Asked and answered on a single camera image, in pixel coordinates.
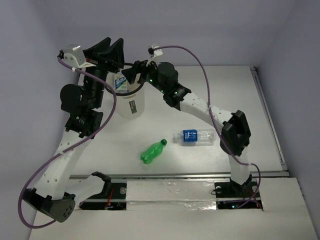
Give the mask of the clear bottle green white label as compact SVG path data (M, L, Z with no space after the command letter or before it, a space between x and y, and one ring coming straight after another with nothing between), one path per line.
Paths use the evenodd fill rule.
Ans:
M128 81L123 74L121 73L114 74L112 83L116 93L125 94L129 92Z

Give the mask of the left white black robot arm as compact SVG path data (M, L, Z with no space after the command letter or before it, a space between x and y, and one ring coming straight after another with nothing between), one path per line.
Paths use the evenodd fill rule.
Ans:
M83 84L67 84L61 89L60 107L69 114L62 139L55 155L26 182L18 204L27 203L53 223L62 223L86 199L104 198L111 192L111 178L98 171L72 186L68 181L85 149L108 123L99 108L104 92L115 93L107 76L125 65L124 40L112 42L107 37L87 49L69 45L59 52L57 60L72 72L82 74Z

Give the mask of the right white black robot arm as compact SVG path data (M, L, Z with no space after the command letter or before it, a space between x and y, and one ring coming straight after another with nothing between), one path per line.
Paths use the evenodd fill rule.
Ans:
M130 84L149 83L163 94L167 105L188 113L214 127L220 138L220 147L228 155L230 180L221 187L224 198L247 198L252 190L252 174L246 148L251 131L244 112L230 112L196 96L178 82L179 73L169 62L156 64L151 61L136 61L132 67L122 70Z

